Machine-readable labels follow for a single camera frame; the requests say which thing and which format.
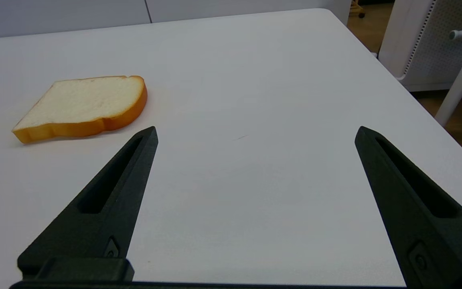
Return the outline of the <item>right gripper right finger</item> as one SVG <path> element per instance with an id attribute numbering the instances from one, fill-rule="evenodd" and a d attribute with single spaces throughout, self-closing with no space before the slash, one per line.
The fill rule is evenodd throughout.
<path id="1" fill-rule="evenodd" d="M 462 288 L 462 206 L 375 130 L 355 146 L 406 286 Z"/>

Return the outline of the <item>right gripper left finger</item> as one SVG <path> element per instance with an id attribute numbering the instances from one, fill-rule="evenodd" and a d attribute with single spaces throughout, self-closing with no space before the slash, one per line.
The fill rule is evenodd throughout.
<path id="1" fill-rule="evenodd" d="M 123 145 L 20 254 L 24 280 L 132 281 L 126 256 L 158 142 L 151 126 Z"/>

